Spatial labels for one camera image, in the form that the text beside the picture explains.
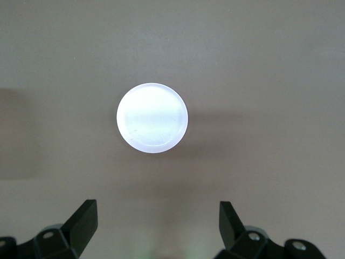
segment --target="gray surface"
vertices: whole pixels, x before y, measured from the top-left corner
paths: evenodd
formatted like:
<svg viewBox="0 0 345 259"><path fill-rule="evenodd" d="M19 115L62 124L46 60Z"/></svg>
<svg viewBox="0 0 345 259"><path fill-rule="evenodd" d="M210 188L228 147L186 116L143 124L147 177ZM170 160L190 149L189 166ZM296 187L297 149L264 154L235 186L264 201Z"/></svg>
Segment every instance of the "gray surface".
<svg viewBox="0 0 345 259"><path fill-rule="evenodd" d="M88 258L210 259L218 203L343 258L344 1L1 1L0 236L98 199ZM129 147L115 111L156 82L184 139Z"/></svg>

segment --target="white round disc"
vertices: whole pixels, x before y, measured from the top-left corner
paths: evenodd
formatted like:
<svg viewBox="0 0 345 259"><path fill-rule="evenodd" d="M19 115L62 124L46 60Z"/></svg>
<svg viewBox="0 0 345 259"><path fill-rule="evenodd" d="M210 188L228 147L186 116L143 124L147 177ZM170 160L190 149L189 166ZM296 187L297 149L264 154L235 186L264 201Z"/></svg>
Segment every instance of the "white round disc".
<svg viewBox="0 0 345 259"><path fill-rule="evenodd" d="M116 115L123 138L146 153L160 153L183 138L188 125L187 108L171 88L147 83L122 98Z"/></svg>

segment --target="silver screw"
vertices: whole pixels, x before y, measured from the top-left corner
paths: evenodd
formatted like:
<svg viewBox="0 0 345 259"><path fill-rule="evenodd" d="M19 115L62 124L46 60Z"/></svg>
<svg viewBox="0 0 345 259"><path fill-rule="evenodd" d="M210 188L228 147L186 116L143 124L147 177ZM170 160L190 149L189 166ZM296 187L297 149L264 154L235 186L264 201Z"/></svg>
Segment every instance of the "silver screw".
<svg viewBox="0 0 345 259"><path fill-rule="evenodd" d="M248 236L249 236L249 238L251 240L254 240L254 241L259 241L260 240L260 236L257 233L252 232L252 233L249 233Z"/></svg>
<svg viewBox="0 0 345 259"><path fill-rule="evenodd" d="M52 237L53 235L54 235L53 232L47 232L47 233L45 233L45 234L43 235L43 238L44 238L44 239L47 239L47 238Z"/></svg>
<svg viewBox="0 0 345 259"><path fill-rule="evenodd" d="M297 250L302 250L302 251L305 251L307 250L307 247L301 243L301 242L298 242L298 241L295 241L292 243L292 245L294 246L294 248L296 248Z"/></svg>

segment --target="screw head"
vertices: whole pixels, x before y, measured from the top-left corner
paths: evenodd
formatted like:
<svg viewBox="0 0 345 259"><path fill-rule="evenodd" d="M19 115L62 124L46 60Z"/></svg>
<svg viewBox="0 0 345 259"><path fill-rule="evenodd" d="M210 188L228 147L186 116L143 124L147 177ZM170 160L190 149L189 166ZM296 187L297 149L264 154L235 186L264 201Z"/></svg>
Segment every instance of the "screw head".
<svg viewBox="0 0 345 259"><path fill-rule="evenodd" d="M45 233L45 234L43 235L43 238L44 238L44 239L47 239L47 238L52 237L53 235L54 235L53 232L47 232L47 233Z"/></svg>
<svg viewBox="0 0 345 259"><path fill-rule="evenodd" d="M307 250L307 247L306 247L303 243L301 243L301 242L299 242L299 241L293 242L292 245L293 245L293 247L296 248L297 250L302 250L302 251Z"/></svg>
<svg viewBox="0 0 345 259"><path fill-rule="evenodd" d="M249 233L248 234L249 238L253 241L259 241L260 240L260 236L257 233Z"/></svg>

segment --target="black bracket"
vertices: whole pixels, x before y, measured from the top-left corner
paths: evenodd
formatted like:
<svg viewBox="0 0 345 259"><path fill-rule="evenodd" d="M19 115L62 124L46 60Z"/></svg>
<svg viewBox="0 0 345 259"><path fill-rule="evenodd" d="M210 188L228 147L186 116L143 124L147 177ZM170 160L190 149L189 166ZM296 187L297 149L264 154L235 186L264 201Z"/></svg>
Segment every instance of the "black bracket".
<svg viewBox="0 0 345 259"><path fill-rule="evenodd" d="M215 259L326 259L308 241L290 239L281 247L264 231L246 229L230 202L220 202L219 231L225 249Z"/></svg>
<svg viewBox="0 0 345 259"><path fill-rule="evenodd" d="M0 237L0 259L78 259L98 226L96 200L86 200L59 228L48 228L17 245Z"/></svg>

